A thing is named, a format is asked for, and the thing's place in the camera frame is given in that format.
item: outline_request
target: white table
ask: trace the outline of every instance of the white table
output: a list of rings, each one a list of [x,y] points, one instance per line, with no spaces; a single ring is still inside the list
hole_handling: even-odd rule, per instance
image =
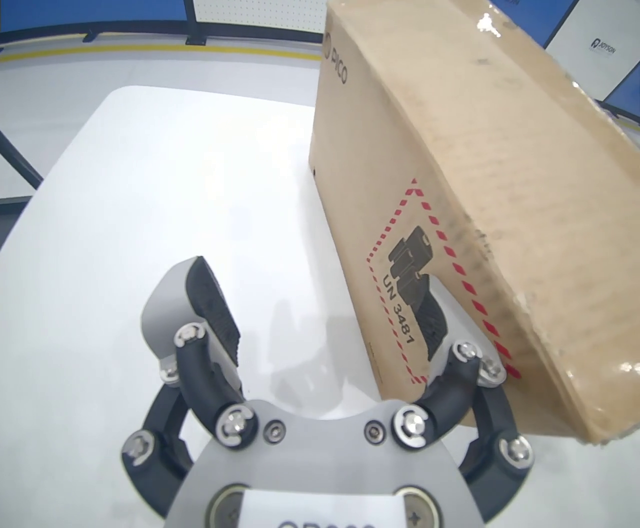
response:
[[[249,398],[311,417],[378,399],[307,166],[313,109],[129,87],[89,119],[0,252],[0,524],[159,527],[120,464],[159,386],[140,312],[204,255],[241,329]],[[192,456],[208,436],[190,420]],[[473,431],[446,444],[458,459]],[[638,437],[533,438],[538,462],[492,527],[628,526]]]

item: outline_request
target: cardboard box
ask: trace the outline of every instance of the cardboard box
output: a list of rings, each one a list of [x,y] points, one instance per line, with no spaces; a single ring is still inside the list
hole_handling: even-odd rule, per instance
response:
[[[331,1],[323,52],[310,165],[382,397],[411,401],[429,375],[390,299],[402,244],[428,240],[415,265],[502,353],[522,431],[633,429],[636,147],[483,0]]]

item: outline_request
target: pico logo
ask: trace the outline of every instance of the pico logo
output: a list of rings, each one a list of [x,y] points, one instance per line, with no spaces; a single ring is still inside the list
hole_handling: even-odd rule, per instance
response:
[[[333,47],[331,43],[331,33],[329,32],[324,34],[322,51],[325,59],[331,58],[331,63],[335,65],[335,72],[342,81],[342,84],[347,84],[347,76],[349,75],[347,66],[340,58],[340,54],[336,48]]]

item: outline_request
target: blue wall panel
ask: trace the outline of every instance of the blue wall panel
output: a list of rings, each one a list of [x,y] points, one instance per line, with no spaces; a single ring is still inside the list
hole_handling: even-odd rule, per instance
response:
[[[186,20],[183,0],[0,0],[0,31],[112,20]]]
[[[640,117],[640,63],[605,102]]]
[[[573,0],[493,0],[492,4],[544,46]]]

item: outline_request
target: red dashed border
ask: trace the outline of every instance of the red dashed border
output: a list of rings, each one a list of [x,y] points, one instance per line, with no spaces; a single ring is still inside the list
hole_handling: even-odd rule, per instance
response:
[[[424,193],[422,192],[422,190],[418,187],[415,187],[415,185],[417,184],[417,180],[413,179],[411,181],[412,187],[409,187],[404,195],[405,196],[416,196],[417,198],[424,198]],[[374,280],[374,282],[376,283],[376,289],[378,290],[378,293],[380,293],[380,301],[382,303],[382,307],[385,311],[385,313],[389,316],[389,309],[387,308],[387,301],[386,299],[382,296],[382,289],[380,288],[380,285],[378,284],[378,278],[376,277],[376,272],[373,269],[373,267],[371,266],[371,259],[373,258],[373,256],[377,253],[378,248],[382,245],[382,240],[384,240],[385,238],[387,238],[388,233],[393,229],[394,224],[397,221],[397,217],[400,216],[403,212],[403,208],[404,206],[406,206],[406,204],[408,203],[407,199],[403,198],[402,200],[400,200],[400,204],[398,205],[398,208],[394,211],[394,215],[391,217],[391,219],[388,221],[387,225],[385,226],[384,231],[380,234],[380,236],[378,237],[378,240],[376,241],[376,243],[374,244],[373,248],[371,249],[371,252],[369,253],[369,256],[367,257],[367,263],[369,265],[369,271],[371,272],[371,276]],[[420,201],[420,204],[422,206],[422,208],[425,211],[429,211],[430,214],[428,214],[428,218],[429,221],[433,224],[433,225],[440,225],[440,220],[438,220],[438,217],[435,216],[433,214],[433,211],[431,210],[431,205],[429,204],[429,202]],[[440,240],[442,240],[443,242],[448,242],[449,238],[447,237],[446,233],[442,230],[436,230],[436,235],[438,236],[438,238]],[[458,254],[456,253],[456,251],[450,246],[450,245],[445,245],[444,246],[444,251],[446,254],[448,254],[448,256],[451,257],[451,259],[457,259],[458,258]],[[451,265],[453,266],[453,269],[457,272],[457,274],[460,275],[460,280],[462,282],[462,286],[464,286],[465,290],[472,296],[472,297],[477,297],[477,291],[476,288],[474,288],[474,286],[467,282],[466,280],[462,279],[462,277],[466,277],[467,276],[467,272],[465,271],[465,268],[459,263],[456,262],[455,260],[453,260],[451,262]],[[487,312],[486,308],[484,307],[484,305],[477,299],[472,298],[471,302],[474,306],[474,308],[480,312],[486,319],[483,319],[483,324],[484,327],[487,329],[488,332],[490,332],[496,339],[493,340],[493,344],[495,345],[496,350],[502,354],[504,357],[506,357],[507,359],[511,359],[511,353],[509,352],[509,349],[502,345],[498,339],[500,339],[500,333],[498,332],[498,329],[491,324],[487,319],[489,318],[489,313]],[[391,331],[394,333],[394,336],[396,338],[398,338],[398,333],[396,332],[396,328],[395,328],[395,323],[393,322],[393,320],[391,319],[391,317],[387,317],[387,321],[389,321],[389,324],[391,325]],[[401,351],[401,355],[402,355],[402,359],[405,362],[405,366],[406,366],[406,370],[409,373],[409,375],[411,376],[411,382],[412,383],[427,383],[427,378],[425,376],[416,376],[411,367],[409,366],[409,361],[404,353],[404,347],[402,345],[402,343],[400,343],[399,339],[396,339],[396,344],[398,346],[398,348]],[[516,378],[516,379],[520,379],[522,377],[522,375],[520,374],[520,372],[518,371],[518,369],[516,369],[513,365],[511,364],[505,364],[504,366],[505,370],[507,371],[507,373]]]

